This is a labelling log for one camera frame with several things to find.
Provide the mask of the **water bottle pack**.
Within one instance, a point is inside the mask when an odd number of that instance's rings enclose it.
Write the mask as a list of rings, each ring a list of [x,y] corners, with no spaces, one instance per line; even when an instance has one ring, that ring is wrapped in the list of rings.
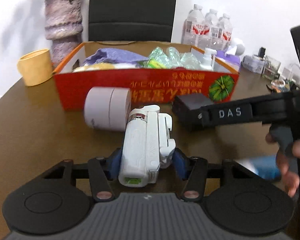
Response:
[[[225,51],[231,44],[232,31],[229,15],[219,18],[213,9],[204,15],[202,7],[194,4],[184,22],[181,42],[200,49]]]

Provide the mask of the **glass jar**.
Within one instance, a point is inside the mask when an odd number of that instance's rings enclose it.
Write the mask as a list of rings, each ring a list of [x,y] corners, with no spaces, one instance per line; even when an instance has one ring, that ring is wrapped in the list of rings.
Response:
[[[270,57],[265,56],[264,57],[264,68],[262,70],[262,77],[268,79],[268,80],[275,80],[279,77],[278,70],[281,66],[281,62]]]

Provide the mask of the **white spray bottle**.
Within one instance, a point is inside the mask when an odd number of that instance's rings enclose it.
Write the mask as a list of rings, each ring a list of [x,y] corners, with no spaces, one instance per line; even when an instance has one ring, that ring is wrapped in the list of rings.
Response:
[[[211,48],[205,48],[205,53],[200,63],[200,67],[203,70],[213,71],[217,50]]]

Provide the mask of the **green bubble wrap bag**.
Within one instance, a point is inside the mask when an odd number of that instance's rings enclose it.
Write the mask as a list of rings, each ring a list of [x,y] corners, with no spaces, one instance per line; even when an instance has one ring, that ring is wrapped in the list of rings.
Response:
[[[192,53],[180,53],[174,47],[168,47],[166,50],[157,47],[150,53],[148,58],[155,59],[165,65],[165,69],[200,70],[200,61]]]

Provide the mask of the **green spray bottle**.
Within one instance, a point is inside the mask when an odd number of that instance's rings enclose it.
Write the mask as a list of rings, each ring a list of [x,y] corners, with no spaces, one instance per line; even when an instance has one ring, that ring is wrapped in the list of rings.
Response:
[[[151,69],[165,69],[166,66],[156,61],[155,59],[149,59],[147,62],[147,68]]]

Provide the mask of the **red orange cardboard box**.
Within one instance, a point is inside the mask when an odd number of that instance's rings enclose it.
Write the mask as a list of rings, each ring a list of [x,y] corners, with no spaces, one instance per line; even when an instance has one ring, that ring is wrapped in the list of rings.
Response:
[[[87,93],[92,87],[129,88],[132,105],[142,103],[168,103],[177,95],[201,93],[209,96],[209,89],[225,78],[226,81],[217,85],[222,95],[215,102],[227,102],[231,99],[239,72],[236,67],[215,60],[215,70],[176,69],[110,69],[92,70],[74,73],[75,64],[83,65],[84,60],[98,49],[117,48],[148,56],[153,49],[160,47],[176,48],[181,53],[192,52],[197,56],[203,50],[184,44],[158,41],[102,41],[83,42],[77,46],[53,71],[59,98],[66,111],[82,110]]]

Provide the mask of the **white charger plug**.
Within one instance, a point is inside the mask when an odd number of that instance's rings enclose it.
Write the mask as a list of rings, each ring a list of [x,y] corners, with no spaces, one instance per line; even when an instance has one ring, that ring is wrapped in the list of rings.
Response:
[[[288,81],[293,81],[296,84],[300,83],[300,66],[292,63],[282,67],[281,76]]]

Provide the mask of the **purple textured vase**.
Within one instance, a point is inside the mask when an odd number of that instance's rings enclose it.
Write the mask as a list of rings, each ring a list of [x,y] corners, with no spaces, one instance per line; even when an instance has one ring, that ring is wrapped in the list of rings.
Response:
[[[45,37],[56,67],[82,42],[81,0],[45,0]]]

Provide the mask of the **black paper bag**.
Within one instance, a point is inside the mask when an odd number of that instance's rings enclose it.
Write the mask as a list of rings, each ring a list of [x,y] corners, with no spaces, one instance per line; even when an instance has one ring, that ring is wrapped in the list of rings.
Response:
[[[170,42],[176,0],[89,0],[89,41]]]

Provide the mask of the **yellow ceramic mug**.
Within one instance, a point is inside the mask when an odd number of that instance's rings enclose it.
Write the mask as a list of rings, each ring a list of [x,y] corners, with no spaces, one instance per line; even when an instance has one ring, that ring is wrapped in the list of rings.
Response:
[[[50,51],[40,49],[22,56],[17,62],[17,69],[27,87],[46,82],[51,79],[53,71]]]

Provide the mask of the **blue white cream tube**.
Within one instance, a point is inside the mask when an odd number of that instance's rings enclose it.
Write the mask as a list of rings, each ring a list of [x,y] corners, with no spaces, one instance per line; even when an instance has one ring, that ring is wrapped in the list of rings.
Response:
[[[237,159],[236,162],[265,180],[279,181],[281,178],[276,155]]]

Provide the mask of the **orange white plush toy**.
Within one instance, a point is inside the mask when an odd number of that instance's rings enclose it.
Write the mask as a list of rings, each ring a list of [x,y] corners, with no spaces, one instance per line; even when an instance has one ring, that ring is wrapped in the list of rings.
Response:
[[[86,65],[75,68],[72,72],[87,72],[87,71],[95,71],[95,70],[112,70],[112,69],[135,69],[138,66],[131,64],[131,63],[98,63],[92,65]]]

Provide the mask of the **black charger block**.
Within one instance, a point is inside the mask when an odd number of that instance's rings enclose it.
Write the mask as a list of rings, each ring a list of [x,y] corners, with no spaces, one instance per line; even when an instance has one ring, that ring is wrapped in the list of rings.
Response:
[[[172,103],[172,112],[183,128],[190,132],[202,131],[205,128],[199,118],[200,108],[213,104],[201,93],[178,95]]]

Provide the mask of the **purple knitted cloth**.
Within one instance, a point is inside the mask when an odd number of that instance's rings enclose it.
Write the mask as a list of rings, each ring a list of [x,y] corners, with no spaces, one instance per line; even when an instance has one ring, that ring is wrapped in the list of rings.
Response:
[[[98,63],[137,63],[148,60],[148,57],[132,51],[117,48],[101,48],[93,55],[87,57],[83,62],[83,65],[90,66]]]

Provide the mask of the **dark snack packet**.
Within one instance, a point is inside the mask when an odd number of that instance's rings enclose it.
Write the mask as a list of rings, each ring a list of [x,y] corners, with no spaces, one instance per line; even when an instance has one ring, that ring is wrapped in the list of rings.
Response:
[[[267,89],[271,93],[285,93],[290,91],[290,86],[285,80],[272,80],[270,84],[267,84]]]

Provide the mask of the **white cylindrical jar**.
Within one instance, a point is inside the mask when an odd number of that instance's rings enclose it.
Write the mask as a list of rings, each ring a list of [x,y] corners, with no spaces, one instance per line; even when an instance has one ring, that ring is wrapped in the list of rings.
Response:
[[[84,120],[93,129],[123,132],[130,111],[130,89],[93,87],[85,99]]]

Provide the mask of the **purple tissue pack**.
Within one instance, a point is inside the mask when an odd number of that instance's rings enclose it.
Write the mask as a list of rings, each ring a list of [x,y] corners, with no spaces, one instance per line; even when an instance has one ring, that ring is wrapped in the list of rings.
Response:
[[[237,72],[240,71],[241,67],[241,60],[239,56],[236,55],[230,55],[222,50],[218,50],[216,57],[222,60],[223,62],[226,62],[227,64],[231,65],[233,69],[235,69]]]

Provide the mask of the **white handheld device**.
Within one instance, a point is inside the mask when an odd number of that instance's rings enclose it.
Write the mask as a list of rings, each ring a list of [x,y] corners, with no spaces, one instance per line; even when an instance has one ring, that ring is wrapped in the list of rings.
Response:
[[[155,184],[161,168],[172,163],[175,140],[170,138],[172,117],[158,105],[133,109],[122,148],[119,182],[126,187]]]

